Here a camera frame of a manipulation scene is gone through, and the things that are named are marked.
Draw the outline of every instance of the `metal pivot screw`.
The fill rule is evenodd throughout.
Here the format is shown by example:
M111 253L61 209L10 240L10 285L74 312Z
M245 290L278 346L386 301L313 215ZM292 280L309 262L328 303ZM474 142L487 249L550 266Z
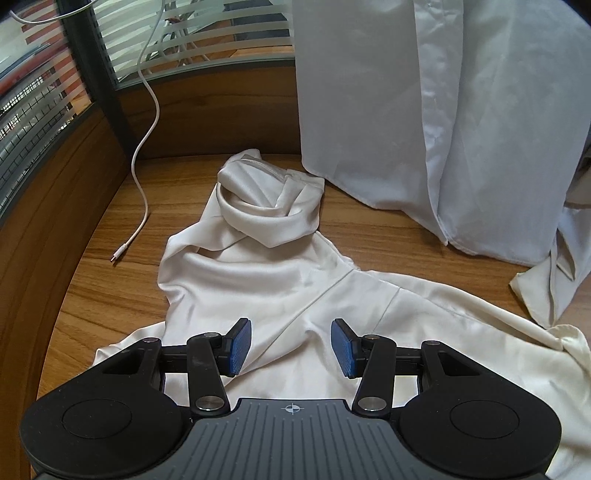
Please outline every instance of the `metal pivot screw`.
M215 411L224 406L224 400L215 395L206 395L195 400L195 406L203 411Z
M365 411L379 411L386 408L386 401L379 397L363 397L357 405Z

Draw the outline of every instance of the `white cable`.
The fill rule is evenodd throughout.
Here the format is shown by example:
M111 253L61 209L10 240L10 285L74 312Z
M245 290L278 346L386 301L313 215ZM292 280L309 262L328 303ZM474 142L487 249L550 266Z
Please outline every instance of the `white cable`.
M152 37L154 36L154 33L156 32L156 29L158 28L160 20L162 19L162 15L164 14L165 2L166 2L166 0L162 0L162 6L160 8L160 13L158 14L158 19L156 20L156 23L154 24L154 28L152 29L152 32L150 33L148 40L144 44L144 48L142 48L142 51L139 53L138 64L137 64L138 76L139 76L140 80L142 81L142 83L144 84L144 86L146 87L146 89L148 90L148 92L150 93L150 95L152 96L152 100L154 101L154 105L156 106L156 116L154 118L154 122L152 123L152 126L148 129L148 132L144 135L142 140L139 142L137 148L135 149L134 156L131 158L131 176L134 178L135 185L137 186L139 193L141 194L142 199L144 200L144 218L142 219L141 223L139 224L139 227L137 227L137 229L133 233L133 235L131 235L129 237L129 239L115 251L115 253L113 254L113 257L111 257L111 262L116 261L123 254L123 252L125 252L127 250L127 248L131 245L131 242L133 242L135 237L138 236L138 233L144 227L144 225L146 224L146 221L148 220L148 199L146 198L146 194L144 193L144 189L139 184L138 177L135 175L135 160L138 158L138 153L139 153L139 150L142 148L142 145L144 145L145 141L148 139L148 137L150 136L150 134L152 133L152 131L154 130L154 128L156 128L156 125L158 124L158 120L160 119L160 104L158 103L158 99L156 98L156 94L152 90L152 87L146 81L144 74L142 73L141 62L142 62L142 56L144 55L146 48L148 48L148 45L152 41Z
M46 23L51 23L54 22L55 20L60 20L62 18L68 18L71 17L72 15L76 15L79 14L80 12L83 12L84 10L86 10L87 8L90 8L92 6L92 4L94 4L95 2L97 2L98 0L91 0L90 2L88 2L85 6L80 7L76 10L72 10L69 13L63 14L63 15L59 15L58 17L51 17L51 18L46 18L45 20L36 20L36 21L29 21L29 20L24 20L21 17L19 17L15 12L13 12L12 10L10 10L9 14L11 17L13 17L14 20L16 20L17 22L20 22L22 24L25 25L43 25Z

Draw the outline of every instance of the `wooden table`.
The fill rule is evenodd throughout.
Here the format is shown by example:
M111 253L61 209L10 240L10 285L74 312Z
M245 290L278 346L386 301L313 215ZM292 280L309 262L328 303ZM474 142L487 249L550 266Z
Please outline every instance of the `wooden table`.
M145 160L138 176L150 217L125 256L109 262L137 227L144 206L128 177L105 212L72 279L51 337L39 395L84 371L95 350L135 329L164 319L168 303L156 285L167 239L199 220L228 155ZM301 170L294 155L267 155L284 168ZM320 231L364 270L393 271L447 283L499 307L527 316L508 283L525 267L470 257L444 247L401 212L373 210L327 185ZM563 316L591 337L591 279Z

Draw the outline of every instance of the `crosshair marking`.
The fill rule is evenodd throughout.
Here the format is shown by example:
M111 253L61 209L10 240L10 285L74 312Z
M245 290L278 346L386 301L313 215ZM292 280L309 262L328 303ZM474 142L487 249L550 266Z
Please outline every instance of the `crosshair marking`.
M300 410L303 410L303 408L292 403L291 405L283 407L282 410L285 410L287 413L291 413L293 415L294 413L298 413Z

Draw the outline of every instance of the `wooden edge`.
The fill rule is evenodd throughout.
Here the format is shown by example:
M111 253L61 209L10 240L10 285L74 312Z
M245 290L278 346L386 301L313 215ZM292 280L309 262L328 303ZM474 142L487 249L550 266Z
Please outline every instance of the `wooden edge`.
M245 64L243 68L172 75L152 88L160 121L145 143L144 158L233 154L246 148L299 154L300 124L293 65ZM119 91L119 100L138 138L154 120L144 88Z
M0 476L30 477L18 426L37 396L47 345L70 280L128 173L103 113L93 109L0 226Z

